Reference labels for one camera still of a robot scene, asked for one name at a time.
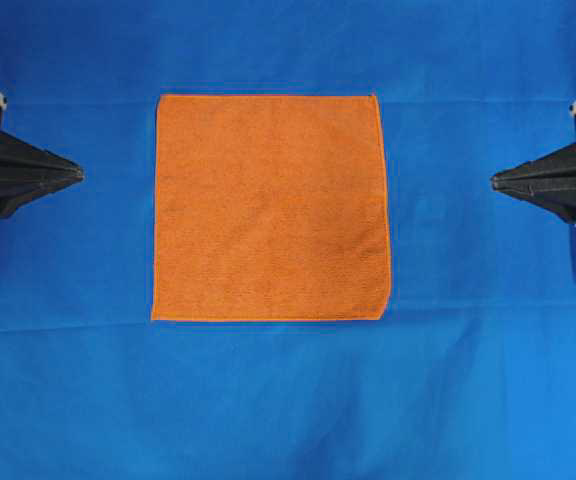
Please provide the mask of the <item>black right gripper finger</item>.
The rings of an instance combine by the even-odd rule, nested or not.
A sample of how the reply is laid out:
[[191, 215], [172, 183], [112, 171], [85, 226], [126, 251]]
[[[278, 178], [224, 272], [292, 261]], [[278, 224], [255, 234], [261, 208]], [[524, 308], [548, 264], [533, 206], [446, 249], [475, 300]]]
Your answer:
[[534, 161], [498, 172], [492, 180], [527, 180], [576, 176], [576, 142]]
[[576, 177], [492, 180], [494, 191], [545, 209], [576, 224]]

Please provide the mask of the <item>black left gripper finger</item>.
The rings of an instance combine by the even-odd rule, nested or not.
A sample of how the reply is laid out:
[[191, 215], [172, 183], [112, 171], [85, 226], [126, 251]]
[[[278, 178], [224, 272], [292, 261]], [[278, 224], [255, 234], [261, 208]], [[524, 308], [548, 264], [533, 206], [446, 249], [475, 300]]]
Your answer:
[[2, 131], [0, 131], [0, 164], [8, 167], [51, 169], [76, 176], [84, 174], [78, 164]]
[[0, 219], [9, 218], [21, 206], [81, 182], [81, 172], [34, 172], [24, 176], [0, 173]]

